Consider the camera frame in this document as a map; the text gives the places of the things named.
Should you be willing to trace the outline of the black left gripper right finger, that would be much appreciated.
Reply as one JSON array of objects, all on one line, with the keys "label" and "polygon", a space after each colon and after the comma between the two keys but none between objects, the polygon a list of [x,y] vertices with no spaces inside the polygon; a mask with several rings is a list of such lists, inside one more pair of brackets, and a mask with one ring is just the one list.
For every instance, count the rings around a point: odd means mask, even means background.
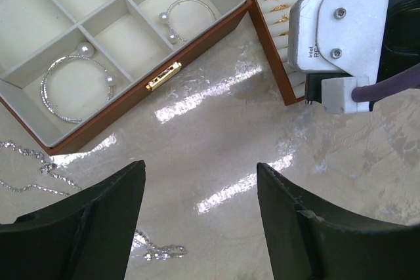
[{"label": "black left gripper right finger", "polygon": [[257,164],[257,195],[275,279],[418,279],[419,226],[356,214]]}]

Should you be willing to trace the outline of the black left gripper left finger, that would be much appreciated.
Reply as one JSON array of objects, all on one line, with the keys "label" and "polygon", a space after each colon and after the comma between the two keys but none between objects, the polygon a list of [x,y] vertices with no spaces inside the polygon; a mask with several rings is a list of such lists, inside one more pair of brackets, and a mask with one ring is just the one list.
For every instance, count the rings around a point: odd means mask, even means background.
[{"label": "black left gripper left finger", "polygon": [[1,225],[2,279],[123,279],[144,195],[135,161],[103,181]]}]

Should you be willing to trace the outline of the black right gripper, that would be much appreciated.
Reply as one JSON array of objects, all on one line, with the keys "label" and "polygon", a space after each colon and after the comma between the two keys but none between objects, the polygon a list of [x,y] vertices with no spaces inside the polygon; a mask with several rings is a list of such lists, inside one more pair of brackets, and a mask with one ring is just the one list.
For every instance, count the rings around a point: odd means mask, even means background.
[{"label": "black right gripper", "polygon": [[377,90],[419,86],[419,0],[389,0]]}]

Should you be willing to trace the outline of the brown jewelry box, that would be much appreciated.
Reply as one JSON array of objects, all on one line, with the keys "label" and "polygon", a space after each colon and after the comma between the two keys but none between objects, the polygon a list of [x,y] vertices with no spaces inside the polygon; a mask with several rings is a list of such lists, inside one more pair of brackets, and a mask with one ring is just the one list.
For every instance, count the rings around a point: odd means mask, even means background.
[{"label": "brown jewelry box", "polygon": [[251,0],[1,0],[1,103],[49,154],[74,153],[233,31]]}]

